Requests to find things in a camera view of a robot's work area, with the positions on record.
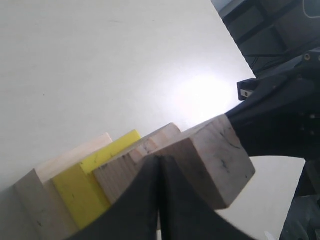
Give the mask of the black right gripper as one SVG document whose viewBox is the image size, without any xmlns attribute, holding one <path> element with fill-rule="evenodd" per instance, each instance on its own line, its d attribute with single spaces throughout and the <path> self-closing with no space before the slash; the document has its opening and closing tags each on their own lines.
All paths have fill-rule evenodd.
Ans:
<svg viewBox="0 0 320 240">
<path fill-rule="evenodd" d="M 320 159 L 320 52 L 237 83 L 241 104 L 226 113 L 250 157 Z"/>
</svg>

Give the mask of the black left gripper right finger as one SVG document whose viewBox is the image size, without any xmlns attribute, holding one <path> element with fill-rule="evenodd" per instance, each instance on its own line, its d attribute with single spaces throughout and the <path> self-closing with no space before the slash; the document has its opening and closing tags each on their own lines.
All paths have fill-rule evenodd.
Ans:
<svg viewBox="0 0 320 240">
<path fill-rule="evenodd" d="M 175 159 L 160 156 L 158 209 L 163 240 L 251 240 L 196 193 Z"/>
</svg>

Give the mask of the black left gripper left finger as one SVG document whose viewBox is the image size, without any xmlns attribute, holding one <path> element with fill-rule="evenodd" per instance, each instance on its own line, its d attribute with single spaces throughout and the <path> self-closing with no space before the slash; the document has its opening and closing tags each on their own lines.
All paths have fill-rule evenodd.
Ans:
<svg viewBox="0 0 320 240">
<path fill-rule="evenodd" d="M 97 220 L 70 240 L 155 240 L 158 225 L 160 159 L 144 158 L 137 176 Z"/>
</svg>

